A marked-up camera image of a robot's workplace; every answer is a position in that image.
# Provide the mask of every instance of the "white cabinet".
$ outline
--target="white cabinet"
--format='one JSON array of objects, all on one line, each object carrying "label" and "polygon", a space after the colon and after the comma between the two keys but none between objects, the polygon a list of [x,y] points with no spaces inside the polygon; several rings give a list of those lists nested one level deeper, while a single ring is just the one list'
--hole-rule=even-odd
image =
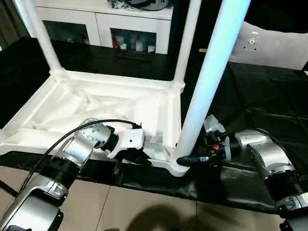
[{"label": "white cabinet", "polygon": [[111,29],[151,32],[156,34],[156,53],[167,54],[171,21],[96,13],[101,45],[113,47]]},{"label": "white cabinet", "polygon": [[72,31],[75,30],[80,34],[86,31],[89,44],[113,47],[112,29],[140,31],[139,35],[148,32],[152,34],[144,37],[151,38],[150,45],[155,45],[155,52],[167,54],[172,7],[151,12],[132,8],[112,9],[107,0],[34,0],[34,2],[40,19],[45,21],[51,39],[60,36],[59,40],[64,38],[70,40],[66,38],[70,37],[69,33],[74,33]]},{"label": "white cabinet", "polygon": [[38,16],[41,20],[84,25],[91,45],[100,46],[94,12],[64,10],[56,8],[37,7]]}]

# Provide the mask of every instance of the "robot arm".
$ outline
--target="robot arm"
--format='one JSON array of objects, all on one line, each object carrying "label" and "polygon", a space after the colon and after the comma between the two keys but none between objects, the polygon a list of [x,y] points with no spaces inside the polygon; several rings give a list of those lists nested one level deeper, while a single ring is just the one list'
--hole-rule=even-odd
[{"label": "robot arm", "polygon": [[[207,154],[202,158],[220,161],[230,160],[231,153],[249,155],[275,202],[277,214],[286,219],[280,226],[281,230],[307,230],[308,188],[288,159],[283,146],[266,131],[258,128],[226,132],[212,115],[205,120],[204,125]],[[192,158],[182,157],[178,159],[178,163],[191,164]]]},{"label": "robot arm", "polygon": [[[95,120],[97,119],[87,119],[81,125]],[[144,139],[145,133],[142,129],[130,129],[114,134],[112,127],[101,123],[76,131],[54,154],[41,174],[33,177],[18,194],[4,214],[0,230],[58,230],[63,220],[59,207],[93,149],[106,150],[109,158],[129,149],[139,150],[142,155]],[[132,162],[138,161],[138,158],[132,158],[131,155],[125,157]]]}]

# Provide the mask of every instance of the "black tablecloth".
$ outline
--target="black tablecloth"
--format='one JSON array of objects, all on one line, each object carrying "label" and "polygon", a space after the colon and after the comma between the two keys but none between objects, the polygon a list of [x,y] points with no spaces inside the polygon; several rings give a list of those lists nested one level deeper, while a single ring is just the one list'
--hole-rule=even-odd
[{"label": "black tablecloth", "polygon": [[[149,62],[118,58],[109,48],[53,44],[67,70],[160,80],[171,80],[174,74],[175,62],[167,55],[157,54]],[[203,58],[203,54],[196,55],[188,64],[186,87],[181,95],[182,122]],[[0,127],[48,78],[48,70],[36,39],[23,38],[0,53]],[[229,63],[209,114],[214,114],[227,130],[258,127],[269,131],[286,146],[290,160],[306,179],[306,89],[308,78],[302,71]],[[30,170],[39,157],[39,154],[11,152],[0,156],[0,165]],[[182,178],[173,177],[160,168],[90,160],[79,179],[275,213],[273,201],[249,159],[234,158],[217,168],[194,167]]]}]

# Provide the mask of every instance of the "black cable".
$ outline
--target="black cable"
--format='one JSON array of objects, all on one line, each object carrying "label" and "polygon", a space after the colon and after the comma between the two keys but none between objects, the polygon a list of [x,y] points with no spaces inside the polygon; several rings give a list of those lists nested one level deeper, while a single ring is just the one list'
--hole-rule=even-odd
[{"label": "black cable", "polygon": [[288,151],[284,147],[284,145],[277,138],[275,138],[273,135],[271,135],[268,131],[265,131],[265,130],[263,130],[261,128],[239,128],[239,129],[235,129],[235,130],[225,131],[220,136],[221,137],[226,137],[226,136],[235,134],[236,132],[241,132],[241,131],[246,131],[246,130],[258,131],[258,132],[260,132],[260,133],[270,137],[272,139],[272,141],[274,143],[276,143],[279,147],[281,147],[281,149],[284,151],[284,153],[288,156]]},{"label": "black cable", "polygon": [[0,188],[13,197],[18,196],[18,192],[11,188],[9,185],[0,180]]},{"label": "black cable", "polygon": [[29,174],[27,175],[26,179],[24,180],[19,193],[26,187],[26,185],[28,184],[29,180],[31,179],[33,173],[35,172],[35,170],[38,168],[38,166],[40,165],[40,163],[45,159],[45,157],[59,144],[61,143],[63,140],[65,140],[68,136],[70,136],[71,134],[73,134],[75,131],[81,130],[87,126],[93,125],[93,124],[99,124],[99,123],[106,123],[106,122],[119,122],[119,123],[125,123],[125,124],[131,124],[133,129],[138,129],[141,128],[140,125],[130,122],[130,121],[126,121],[126,120],[121,120],[121,119],[101,119],[101,120],[96,120],[96,121],[92,121],[89,122],[87,124],[81,125],[71,131],[69,131],[68,133],[66,133],[64,136],[62,136],[56,143],[54,143],[41,157],[41,159],[39,159],[39,161],[34,165],[33,169],[29,172]]}]

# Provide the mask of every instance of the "floor tile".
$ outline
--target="floor tile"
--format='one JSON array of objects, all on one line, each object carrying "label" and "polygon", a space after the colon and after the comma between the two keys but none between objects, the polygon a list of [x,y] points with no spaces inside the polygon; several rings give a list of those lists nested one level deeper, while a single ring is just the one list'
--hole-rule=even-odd
[{"label": "floor tile", "polygon": [[[0,166],[0,179],[15,190],[19,189],[27,174],[27,171]],[[0,218],[13,200],[11,195],[0,189]]]},{"label": "floor tile", "polygon": [[280,231],[283,222],[277,215],[200,202],[197,215],[198,231]]},{"label": "floor tile", "polygon": [[111,187],[97,231],[196,230],[196,202]]},{"label": "floor tile", "polygon": [[61,211],[64,219],[59,231],[95,231],[110,186],[76,180]]}]

